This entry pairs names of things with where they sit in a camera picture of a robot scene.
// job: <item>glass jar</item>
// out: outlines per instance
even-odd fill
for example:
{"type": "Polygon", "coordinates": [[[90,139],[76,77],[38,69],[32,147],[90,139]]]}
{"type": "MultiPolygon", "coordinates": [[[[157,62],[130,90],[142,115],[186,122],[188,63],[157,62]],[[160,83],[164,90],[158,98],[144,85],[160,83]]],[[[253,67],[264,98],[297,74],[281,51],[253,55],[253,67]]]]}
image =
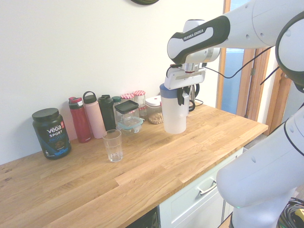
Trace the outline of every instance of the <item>glass jar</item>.
{"type": "Polygon", "coordinates": [[[114,109],[115,123],[117,126],[117,123],[123,119],[123,115],[120,112],[116,111],[115,106],[121,104],[122,99],[120,96],[114,96],[112,97],[112,99],[114,101],[113,109],[114,109]]]}
{"type": "Polygon", "coordinates": [[[144,120],[147,120],[147,118],[148,118],[147,106],[139,107],[138,110],[139,110],[139,117],[144,120]]]}
{"type": "Polygon", "coordinates": [[[138,133],[142,129],[143,120],[139,118],[138,104],[134,101],[126,101],[115,106],[116,112],[122,114],[122,120],[118,122],[117,129],[126,135],[138,133]]]}
{"type": "Polygon", "coordinates": [[[122,114],[122,119],[118,123],[123,123],[129,127],[140,121],[138,104],[134,101],[126,101],[115,106],[117,113],[122,114]]]}
{"type": "Polygon", "coordinates": [[[145,100],[146,100],[145,94],[146,94],[146,92],[143,91],[143,90],[137,90],[133,94],[134,94],[134,101],[136,103],[138,103],[138,106],[139,107],[145,107],[146,106],[146,104],[145,104],[145,100]]]}
{"type": "Polygon", "coordinates": [[[161,96],[146,99],[148,121],[152,124],[163,123],[161,96]]]}
{"type": "Polygon", "coordinates": [[[121,103],[126,102],[128,100],[134,101],[134,94],[123,94],[120,97],[122,99],[121,103]]]}

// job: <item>black lid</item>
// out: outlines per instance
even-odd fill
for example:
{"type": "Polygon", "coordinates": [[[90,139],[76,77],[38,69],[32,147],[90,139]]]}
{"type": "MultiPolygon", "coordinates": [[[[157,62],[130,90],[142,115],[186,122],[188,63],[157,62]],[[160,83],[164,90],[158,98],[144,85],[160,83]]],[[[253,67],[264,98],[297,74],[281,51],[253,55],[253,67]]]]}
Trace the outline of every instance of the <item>black lid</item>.
{"type": "Polygon", "coordinates": [[[128,100],[115,106],[115,109],[121,114],[126,114],[134,109],[138,108],[138,104],[134,101],[128,100]]]}
{"type": "Polygon", "coordinates": [[[114,103],[122,101],[122,98],[120,96],[113,96],[112,99],[113,99],[114,103]]]}
{"type": "Polygon", "coordinates": [[[98,98],[98,103],[101,107],[113,107],[114,101],[110,95],[102,95],[98,98]]]}
{"type": "Polygon", "coordinates": [[[85,92],[83,95],[83,99],[85,104],[91,104],[97,101],[96,95],[92,91],[85,92]]]}
{"type": "Polygon", "coordinates": [[[35,112],[32,115],[34,121],[50,121],[59,116],[59,111],[56,108],[46,108],[35,112]]]}

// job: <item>drawer handle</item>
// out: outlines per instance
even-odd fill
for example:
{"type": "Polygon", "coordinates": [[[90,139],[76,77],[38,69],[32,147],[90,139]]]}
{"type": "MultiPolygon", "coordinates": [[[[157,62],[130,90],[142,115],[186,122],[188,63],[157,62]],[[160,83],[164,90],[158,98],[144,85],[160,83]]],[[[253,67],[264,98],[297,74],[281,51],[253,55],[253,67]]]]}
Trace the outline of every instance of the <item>drawer handle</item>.
{"type": "Polygon", "coordinates": [[[202,189],[198,188],[200,195],[202,196],[202,195],[212,191],[213,189],[215,189],[217,186],[217,181],[213,180],[212,184],[213,185],[210,188],[208,188],[206,191],[203,191],[202,189]]]}

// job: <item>red checkered jar lid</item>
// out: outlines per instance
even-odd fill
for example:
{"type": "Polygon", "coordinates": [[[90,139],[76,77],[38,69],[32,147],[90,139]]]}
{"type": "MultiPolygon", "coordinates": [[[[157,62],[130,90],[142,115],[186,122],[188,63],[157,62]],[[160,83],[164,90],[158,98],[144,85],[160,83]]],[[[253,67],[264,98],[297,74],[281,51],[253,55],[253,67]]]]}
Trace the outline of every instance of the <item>red checkered jar lid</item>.
{"type": "Polygon", "coordinates": [[[133,93],[135,96],[142,96],[142,95],[145,95],[146,92],[143,91],[143,90],[137,90],[133,93]]]}
{"type": "Polygon", "coordinates": [[[132,99],[132,98],[134,98],[134,94],[123,94],[120,97],[125,100],[132,99]]]}

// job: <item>cabinet drawer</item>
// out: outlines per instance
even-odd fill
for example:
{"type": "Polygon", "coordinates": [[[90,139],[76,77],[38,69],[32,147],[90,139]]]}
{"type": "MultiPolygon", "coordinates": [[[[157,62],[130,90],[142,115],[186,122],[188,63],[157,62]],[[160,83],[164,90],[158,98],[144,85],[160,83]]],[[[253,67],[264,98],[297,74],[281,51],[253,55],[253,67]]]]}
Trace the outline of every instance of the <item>cabinet drawer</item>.
{"type": "Polygon", "coordinates": [[[218,171],[233,161],[242,151],[243,148],[161,203],[159,205],[161,227],[176,227],[217,194],[216,175],[218,171]]]}
{"type": "Polygon", "coordinates": [[[189,216],[181,221],[176,228],[217,228],[221,224],[218,209],[223,207],[223,198],[218,191],[205,203],[200,205],[189,216]]]}

